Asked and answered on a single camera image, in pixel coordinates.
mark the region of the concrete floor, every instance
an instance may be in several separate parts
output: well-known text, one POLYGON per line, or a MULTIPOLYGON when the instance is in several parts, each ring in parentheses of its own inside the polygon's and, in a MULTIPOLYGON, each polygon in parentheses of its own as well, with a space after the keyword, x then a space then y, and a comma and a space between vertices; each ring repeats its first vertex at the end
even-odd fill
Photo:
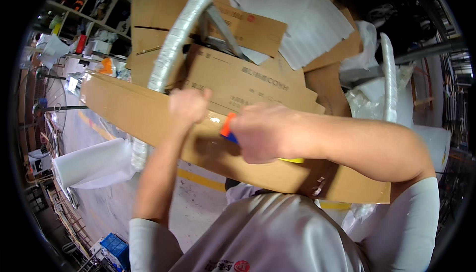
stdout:
MULTIPOLYGON (((59 75, 82 71, 76 59, 69 59, 59 75)), ((77 96, 65 91, 68 106, 80 105, 77 96)), ((63 150, 70 153, 115 137, 126 135, 105 122, 92 110, 69 110, 63 129, 63 150)), ((222 184, 225 178, 183 161, 178 162, 178 176, 170 210, 170 230, 183 251, 187 251, 217 219, 227 205, 222 184)), ((132 180, 99 189, 75 189, 86 231, 93 242, 109 233, 128 240, 128 221, 139 174, 132 180)), ((341 205, 322 207, 337 223, 346 214, 341 205)))

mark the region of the blue crate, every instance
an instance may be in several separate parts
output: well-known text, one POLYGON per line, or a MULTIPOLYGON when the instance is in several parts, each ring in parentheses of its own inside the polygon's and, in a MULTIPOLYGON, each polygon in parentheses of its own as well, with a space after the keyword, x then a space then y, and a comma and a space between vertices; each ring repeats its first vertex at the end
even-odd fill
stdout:
POLYGON ((99 244, 104 247, 111 255, 117 258, 124 270, 129 269, 129 246, 113 233, 110 233, 99 244))

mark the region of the white bag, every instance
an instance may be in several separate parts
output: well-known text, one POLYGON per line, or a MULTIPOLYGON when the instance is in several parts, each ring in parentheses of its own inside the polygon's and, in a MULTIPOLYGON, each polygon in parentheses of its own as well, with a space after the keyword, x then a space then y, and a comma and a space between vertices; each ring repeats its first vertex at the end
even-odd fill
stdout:
POLYGON ((101 188, 130 180, 132 148, 122 138, 106 141, 53 159, 60 187, 101 188))
POLYGON ((375 51, 377 50, 377 29, 367 21, 356 21, 357 30, 364 44, 364 51, 353 57, 346 58, 340 64, 339 71, 350 69, 364 68, 368 70, 370 67, 378 66, 375 59, 375 51))

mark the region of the person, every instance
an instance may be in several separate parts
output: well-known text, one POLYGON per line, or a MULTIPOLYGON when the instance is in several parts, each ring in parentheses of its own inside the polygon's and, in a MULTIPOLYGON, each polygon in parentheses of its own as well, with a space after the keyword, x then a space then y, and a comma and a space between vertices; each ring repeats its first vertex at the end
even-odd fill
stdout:
POLYGON ((230 122, 248 163, 316 158, 391 182, 390 206, 360 243, 308 197, 270 192, 230 204, 185 253, 168 230, 177 159, 192 126, 205 117, 211 90, 174 90, 172 124, 139 180, 129 222, 134 271, 424 271, 438 222, 437 179, 428 150, 406 127, 244 107, 230 122))

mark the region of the yellow floor line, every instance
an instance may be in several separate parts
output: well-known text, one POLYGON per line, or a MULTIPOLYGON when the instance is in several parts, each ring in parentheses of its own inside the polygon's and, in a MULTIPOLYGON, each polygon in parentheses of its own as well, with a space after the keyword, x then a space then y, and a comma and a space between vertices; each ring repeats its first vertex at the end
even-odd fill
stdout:
MULTIPOLYGON (((78 114, 84 123, 89 125, 93 130, 99 133, 99 135, 101 135, 101 137, 103 137, 104 139, 113 140, 116 138, 113 135, 111 135, 109 132, 107 132, 105 129, 98 126, 94 122, 92 122, 84 113, 82 113, 81 110, 78 111, 78 114)), ((195 182, 199 185, 202 185, 202 186, 205 186, 220 192, 225 192, 225 185, 223 183, 210 180, 208 178, 194 174, 192 172, 185 171, 182 169, 177 169, 177 176, 182 177, 186 180, 195 182)), ((320 202, 320 204, 322 209, 335 209, 335 210, 349 210, 350 209, 350 203, 320 202)))
POLYGON ((103 137, 106 140, 114 140, 116 137, 108 133, 105 129, 102 127, 98 126, 94 122, 91 121, 84 113, 81 111, 78 112, 81 120, 86 123, 88 126, 90 126, 93 130, 95 130, 101 137, 103 137))
POLYGON ((221 182, 210 180, 208 178, 205 178, 203 176, 193 174, 189 171, 185 171, 182 169, 177 169, 177 176, 182 177, 186 180, 193 181, 195 183, 198 183, 199 185, 206 186, 211 189, 215 189, 220 192, 225 192, 225 185, 221 182))

